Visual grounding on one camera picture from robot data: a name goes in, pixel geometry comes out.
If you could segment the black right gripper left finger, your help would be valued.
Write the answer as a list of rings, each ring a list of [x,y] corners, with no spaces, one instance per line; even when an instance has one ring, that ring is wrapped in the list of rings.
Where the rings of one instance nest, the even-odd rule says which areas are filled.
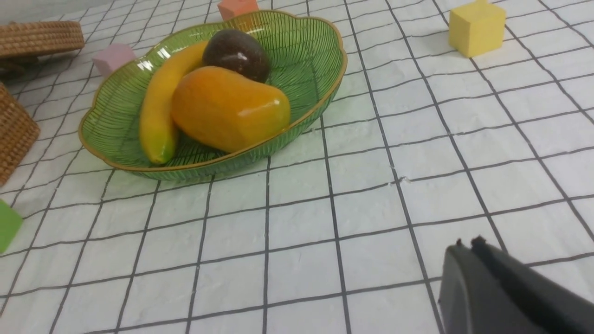
[[[547,334],[516,307],[460,239],[444,254],[439,304],[448,334]]]

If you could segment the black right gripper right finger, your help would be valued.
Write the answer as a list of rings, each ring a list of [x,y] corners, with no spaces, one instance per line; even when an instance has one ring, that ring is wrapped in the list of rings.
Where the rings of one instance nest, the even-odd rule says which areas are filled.
[[[483,237],[471,241],[471,251],[516,307],[548,334],[594,332],[593,303],[487,244]]]

